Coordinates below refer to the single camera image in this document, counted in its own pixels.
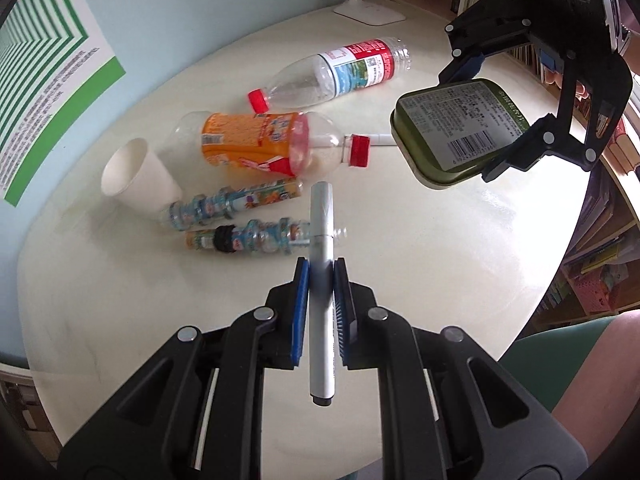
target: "wall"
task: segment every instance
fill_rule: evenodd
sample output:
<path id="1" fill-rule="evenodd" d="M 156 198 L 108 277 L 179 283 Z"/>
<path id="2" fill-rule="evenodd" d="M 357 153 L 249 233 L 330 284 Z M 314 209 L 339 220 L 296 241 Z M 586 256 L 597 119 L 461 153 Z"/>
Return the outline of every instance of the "wall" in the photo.
<path id="1" fill-rule="evenodd" d="M 0 361 L 26 366 L 16 263 L 31 221 L 102 131 L 175 73 L 251 32 L 341 0 L 87 0 L 126 75 L 69 129 L 17 208 L 0 202 Z"/>

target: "cup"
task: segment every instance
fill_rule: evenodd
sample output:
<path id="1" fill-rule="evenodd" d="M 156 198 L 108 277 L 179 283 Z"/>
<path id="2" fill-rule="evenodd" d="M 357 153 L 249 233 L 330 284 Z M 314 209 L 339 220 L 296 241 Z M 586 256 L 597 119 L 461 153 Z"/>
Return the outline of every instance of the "cup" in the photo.
<path id="1" fill-rule="evenodd" d="M 100 188 L 144 216 L 155 218 L 182 199 L 182 190 L 145 139 L 133 139 L 113 154 L 102 172 Z"/>

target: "tabletop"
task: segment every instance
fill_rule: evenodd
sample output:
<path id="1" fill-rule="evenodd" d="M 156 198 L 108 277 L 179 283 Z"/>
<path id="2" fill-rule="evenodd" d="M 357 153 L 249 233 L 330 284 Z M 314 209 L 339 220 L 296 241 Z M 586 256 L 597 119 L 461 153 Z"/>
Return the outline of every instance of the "tabletop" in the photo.
<path id="1" fill-rule="evenodd" d="M 194 110 L 250 112 L 248 91 L 316 52 L 381 36 L 405 40 L 412 68 L 401 78 L 319 105 L 345 134 L 390 130 L 404 93 L 437 84 L 450 61 L 446 22 L 380 0 L 407 19 L 368 27 L 322 9 L 265 28 L 194 64 L 129 109 L 82 156 L 31 227 L 18 264 L 20 318 L 33 379 L 66 442 L 178 328 L 229 325 L 292 279 L 295 256 L 219 254 L 184 248 L 181 236 L 100 195 L 113 152 L 145 137 L 187 198 L 237 184 L 249 174 L 186 164 L 172 136 Z M 506 54 L 481 76 L 501 85 L 533 123 L 557 101 Z M 574 135 L 584 138 L 575 123 Z M 578 218 L 588 175 L 545 157 L 527 173 L 507 170 L 446 190 L 415 179 L 395 146 L 375 146 L 369 167 L 339 168 L 335 222 L 349 237 L 336 249 L 350 279 L 373 288 L 379 304 L 412 325 L 459 325 L 494 358 L 518 335 L 542 298 Z M 238 216 L 308 218 L 308 191 Z M 264 386 L 265 479 L 331 479 L 382 454 L 377 377 L 336 368 L 328 408 L 308 393 L 308 347 L 296 371 L 268 370 Z"/>

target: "metal tin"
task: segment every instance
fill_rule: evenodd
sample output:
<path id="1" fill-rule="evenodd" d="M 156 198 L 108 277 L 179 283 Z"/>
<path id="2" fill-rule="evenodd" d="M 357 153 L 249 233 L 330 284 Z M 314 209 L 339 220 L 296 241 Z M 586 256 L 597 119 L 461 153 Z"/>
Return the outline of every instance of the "metal tin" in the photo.
<path id="1" fill-rule="evenodd" d="M 511 101 L 506 92 L 500 88 L 500 86 L 493 81 L 482 78 L 473 79 L 470 82 L 478 81 L 484 82 L 493 94 L 500 95 L 500 102 L 505 105 L 505 111 L 509 113 L 509 115 L 514 119 L 514 122 L 520 127 L 521 133 L 529 128 L 529 123 L 527 123 L 522 113 L 518 110 L 513 101 Z M 431 187 L 433 189 L 445 189 L 476 176 L 477 174 L 482 173 L 482 170 L 487 163 L 492 160 L 492 158 L 506 148 L 505 146 L 499 150 L 486 153 L 475 160 L 470 160 L 450 170 L 443 170 L 433 151 L 427 144 L 427 141 L 424 139 L 415 123 L 411 120 L 401 105 L 401 101 L 405 97 L 418 96 L 435 90 L 445 89 L 450 86 L 460 86 L 470 82 L 444 84 L 434 88 L 427 88 L 404 94 L 398 99 L 396 109 L 391 114 L 391 133 L 394 136 L 400 151 L 404 155 L 404 158 L 409 164 L 409 167 L 414 172 L 416 178 L 424 186 Z"/>

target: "poster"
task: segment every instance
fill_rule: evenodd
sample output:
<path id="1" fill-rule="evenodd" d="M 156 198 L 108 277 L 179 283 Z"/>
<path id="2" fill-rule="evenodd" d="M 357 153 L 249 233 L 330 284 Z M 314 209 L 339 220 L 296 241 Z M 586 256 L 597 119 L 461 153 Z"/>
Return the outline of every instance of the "poster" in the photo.
<path id="1" fill-rule="evenodd" d="M 17 205 L 46 156 L 124 69 L 85 0 L 18 0 L 0 28 L 0 198 Z"/>

